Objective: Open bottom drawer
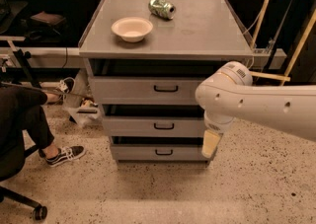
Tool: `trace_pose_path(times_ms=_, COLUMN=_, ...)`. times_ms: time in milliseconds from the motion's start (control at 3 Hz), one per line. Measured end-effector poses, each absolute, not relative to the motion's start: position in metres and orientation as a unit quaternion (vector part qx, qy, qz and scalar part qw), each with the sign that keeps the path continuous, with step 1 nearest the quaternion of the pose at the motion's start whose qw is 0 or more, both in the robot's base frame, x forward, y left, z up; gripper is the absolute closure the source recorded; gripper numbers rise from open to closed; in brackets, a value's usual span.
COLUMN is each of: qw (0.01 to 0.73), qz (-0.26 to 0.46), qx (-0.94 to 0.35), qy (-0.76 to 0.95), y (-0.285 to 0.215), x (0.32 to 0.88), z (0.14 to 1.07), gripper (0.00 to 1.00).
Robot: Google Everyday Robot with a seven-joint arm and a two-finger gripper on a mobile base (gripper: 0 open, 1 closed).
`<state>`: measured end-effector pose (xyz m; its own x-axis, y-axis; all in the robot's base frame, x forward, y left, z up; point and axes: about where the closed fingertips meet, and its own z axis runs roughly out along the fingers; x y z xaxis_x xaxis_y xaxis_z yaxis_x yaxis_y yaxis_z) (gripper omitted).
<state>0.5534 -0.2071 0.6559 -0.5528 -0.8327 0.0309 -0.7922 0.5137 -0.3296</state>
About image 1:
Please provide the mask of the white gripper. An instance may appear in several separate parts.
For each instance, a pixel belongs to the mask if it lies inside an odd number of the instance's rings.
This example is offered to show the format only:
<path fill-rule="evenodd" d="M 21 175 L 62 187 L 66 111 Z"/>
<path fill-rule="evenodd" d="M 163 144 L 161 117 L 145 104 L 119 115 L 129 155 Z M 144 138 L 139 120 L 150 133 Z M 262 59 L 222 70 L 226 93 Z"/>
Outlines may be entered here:
<path fill-rule="evenodd" d="M 201 154 L 205 158 L 210 158 L 212 156 L 221 139 L 221 136 L 217 133 L 226 132 L 230 128 L 230 125 L 233 121 L 233 116 L 212 112 L 204 113 L 204 124 L 207 130 L 203 135 Z"/>

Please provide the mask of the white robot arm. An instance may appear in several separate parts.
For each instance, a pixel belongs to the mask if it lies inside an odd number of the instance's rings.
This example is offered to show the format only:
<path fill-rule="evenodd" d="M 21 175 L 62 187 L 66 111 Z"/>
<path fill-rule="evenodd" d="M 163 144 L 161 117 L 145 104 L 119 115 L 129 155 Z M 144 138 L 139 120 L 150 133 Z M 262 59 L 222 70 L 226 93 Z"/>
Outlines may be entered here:
<path fill-rule="evenodd" d="M 316 140 L 316 86 L 255 86 L 249 69 L 231 61 L 201 82 L 196 100 L 206 131 L 201 154 L 209 158 L 235 118 Z"/>

